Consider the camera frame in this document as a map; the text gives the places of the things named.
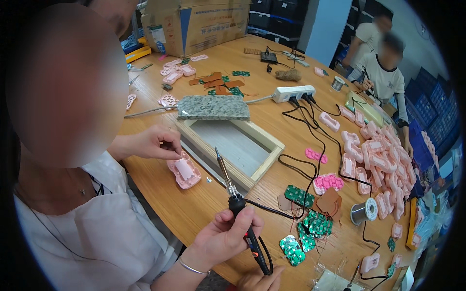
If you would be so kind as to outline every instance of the wooden frame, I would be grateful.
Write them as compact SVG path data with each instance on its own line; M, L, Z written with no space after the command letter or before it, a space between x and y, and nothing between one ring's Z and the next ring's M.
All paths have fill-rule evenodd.
M212 162L217 163L217 155L215 149L205 142L190 126L192 126L197 120L178 120L176 126L180 131L181 135L188 139L193 145L195 145L205 156L207 156ZM229 160L224 158L225 167L230 175L230 178L238 183L245 190L249 191L261 178L265 172L272 166L272 164L278 159L278 156L285 149L285 145L278 139L273 137L271 134L255 125L250 121L237 121L230 120L235 126L243 130L245 133L250 135L252 138L261 143L264 147L270 150L269 156L260 165L260 167L251 175L246 175L243 171L238 169Z

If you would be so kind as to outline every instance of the man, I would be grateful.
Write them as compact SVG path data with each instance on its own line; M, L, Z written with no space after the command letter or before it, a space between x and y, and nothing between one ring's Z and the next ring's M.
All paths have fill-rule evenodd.
M394 34L387 33L382 39L379 53L366 53L356 64L348 80L361 91L370 90L374 96L371 98L381 106L387 104L395 94L400 116L398 126L403 129L404 134L404 149L412 158L413 148L409 141L409 120L404 100L404 77L397 67L402 58L403 42ZM361 83L357 81L360 76L363 76Z
M342 60L343 66L354 68L365 53L373 49L378 52L380 39L390 30L391 17L384 13L376 16L372 23L361 23L356 29L356 35L349 45L346 57Z

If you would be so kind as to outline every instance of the wooden table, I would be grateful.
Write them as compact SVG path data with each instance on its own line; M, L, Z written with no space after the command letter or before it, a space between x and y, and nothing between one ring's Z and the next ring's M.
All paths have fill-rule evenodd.
M335 113L337 112L335 104L343 104L348 90L356 89L353 84L347 82L349 88L343 86L341 92L333 90L330 84L335 75L340 75L310 57L306 57L305 60L310 64L309 68L296 63L296 69L302 73L301 81L293 82L275 79L275 71L287 70L287 68L282 65L272 65L272 73L267 73L267 65L259 61L260 57L258 55L243 53L245 47L264 51L266 46L269 46L273 50L290 51L288 47L283 45L257 36L248 35L244 38L202 51L201 54L206 54L209 58L198 62L190 62L189 64L197 69L197 76L208 75L211 72L222 72L223 75L227 75L227 72L231 73L232 71L249 71L251 76L244 77L246 85L240 89L245 94L258 95L255 97L245 96L245 101L267 96L273 93L276 87L312 85L316 89L314 96L316 102L324 110ZM169 56L162 61L158 60L159 57L159 53L152 53L133 62L137 68L149 63L153 63L153 66L144 72L130 73L131 79L138 74L140 74L140 77L130 87L130 94L137 94L137 99L128 113L140 112L160 106L157 104L157 100L162 94L166 93L162 90L161 83L163 76L160 75L160 70L164 63L174 60L175 57ZM279 62L288 64L291 67L293 66L293 62L287 60L285 56L277 55L277 58ZM330 76L321 78L315 75L314 67L325 69ZM190 86L188 84L188 80L192 78L182 77L177 80L170 94L178 99L183 98L185 95L206 95L207 90L203 86ZM230 79L241 80L242 78L230 76ZM284 154L306 160L307 158L304 155L306 148L322 152L322 144L312 137L304 123L292 120L281 114L283 111L293 109L291 104L277 104L268 99L250 104L249 109L252 122L286 145L283 151ZM158 111L157 113L151 112L136 118L125 119L119 134L138 133L152 124L166 124L174 127L173 123L176 116L176 112ZM301 117L298 112L295 112L295 116ZM327 130L334 138L341 141L340 133L343 130L358 133L360 136L359 127L355 123L351 123L342 116L336 117L336 119L341 125L339 132L333 133ZM325 141L327 146L325 154L329 157L329 162L321 166L321 174L337 172L340 162L338 146L322 133L316 133L316 135ZM206 177L211 176L199 165L197 167L202 173L202 180L194 187L182 190L175 182L175 177L168 170L165 161L132 156L125 159L124 164L151 207L185 245L190 245L194 241L196 234L213 219L216 212L228 207L228 197L225 189L214 180L211 183L207 183ZM309 173L313 173L310 166L306 167L303 164L296 164L296 166ZM308 180L276 162L257 185L251 189L247 197L265 206L278 209L277 196L284 193L286 187L290 184L305 189L308 185ZM373 252L375 245L362 240L363 224L356 227L351 223L349 217L351 206L364 202L368 196L358 194L356 182L345 182L345 186L339 194L343 198L342 208L344 213L341 219L341 227L337 223L334 224L332 231L335 235L329 236L326 243L324 241L319 241L318 243L325 250L319 248L320 255L316 249L306 253L305 261L297 267L290 265L288 260L284 258L283 251L279 246L279 241L290 234L292 220L256 209L256 212L266 222L261 236L270 251L274 264L287 266L281 277L280 290L310 290L312 280L320 277L320 272L316 270L317 263L324 265L325 268L333 272L336 272L338 267L342 265L343 267L339 274L349 280L362 258ZM391 253L387 246L387 241L391 235L391 228L394 222L393 215L389 215L383 221L377 218L376 221L367 223L366 239L377 241L381 244L381 247L378 250L378 253L380 253L379 266L365 274L366 277L385 275L387 268L391 264L393 255L396 253L403 255L402 266L412 263L413 251L409 251L404 245L408 233L409 212L399 221L404 228L403 237L397 242L395 252ZM294 224L291 234L298 238L296 224ZM235 283L244 273L256 266L257 263L251 257L250 251L245 251L225 263L217 265L214 270L226 280ZM380 285L377 290L391 290L398 274L399 270L395 272L390 280ZM368 286L375 286L379 281L380 279L373 279L371 281L364 281L363 283L366 283Z

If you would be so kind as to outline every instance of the soldering iron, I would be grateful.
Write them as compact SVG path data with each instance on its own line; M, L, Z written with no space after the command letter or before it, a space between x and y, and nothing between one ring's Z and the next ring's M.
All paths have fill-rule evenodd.
M238 215L238 213L243 210L246 206L246 201L243 199L241 194L236 190L236 186L232 184L228 173L226 172L225 163L223 162L223 158L220 156L217 147L215 147L215 152L217 153L217 162L219 163L219 167L222 170L223 177L225 179L226 184L226 192L229 195L228 198L228 208L233 212L234 217ZM251 252L253 254L254 259L259 264L260 269L264 273L264 275L271 275L274 271L274 267L272 265L272 261L269 258L270 263L270 270L268 269L264 255L262 254L262 250L260 249L259 242L257 241L256 235L253 231L253 226L251 225L244 235L244 239L246 240Z

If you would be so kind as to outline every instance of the wooden tray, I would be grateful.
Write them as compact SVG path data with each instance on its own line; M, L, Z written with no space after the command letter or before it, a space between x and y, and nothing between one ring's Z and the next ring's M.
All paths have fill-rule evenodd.
M209 160L198 161L201 165L217 164L214 149L217 147L230 178L246 191L264 176L285 149L283 143L252 122L181 120L176 125L182 140L187 139Z

